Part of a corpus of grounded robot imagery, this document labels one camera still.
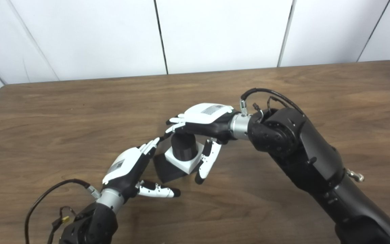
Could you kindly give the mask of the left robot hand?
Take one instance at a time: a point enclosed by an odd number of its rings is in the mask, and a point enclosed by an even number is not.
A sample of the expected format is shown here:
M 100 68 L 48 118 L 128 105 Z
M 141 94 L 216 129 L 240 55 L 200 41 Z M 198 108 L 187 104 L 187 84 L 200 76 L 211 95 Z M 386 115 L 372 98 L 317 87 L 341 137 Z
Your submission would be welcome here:
M 142 180 L 150 159 L 153 158 L 161 137 L 155 138 L 139 147 L 129 148 L 113 162 L 102 180 L 103 189 L 116 190 L 124 203 L 138 195 L 154 198 L 176 198 L 181 196 L 177 188 Z

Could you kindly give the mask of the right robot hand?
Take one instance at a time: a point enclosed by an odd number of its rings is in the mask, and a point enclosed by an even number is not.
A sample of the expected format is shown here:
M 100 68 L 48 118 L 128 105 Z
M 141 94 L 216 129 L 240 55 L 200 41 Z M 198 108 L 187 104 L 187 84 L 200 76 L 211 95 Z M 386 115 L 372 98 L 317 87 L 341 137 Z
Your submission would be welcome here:
M 236 140 L 231 123 L 233 118 L 239 114 L 239 111 L 229 105 L 200 103 L 167 121 L 169 128 L 165 131 L 164 137 L 169 137 L 171 134 L 208 137 L 201 153 L 200 167 L 195 176 L 197 184 L 202 184 L 207 178 L 222 145 L 226 145 L 230 140 Z

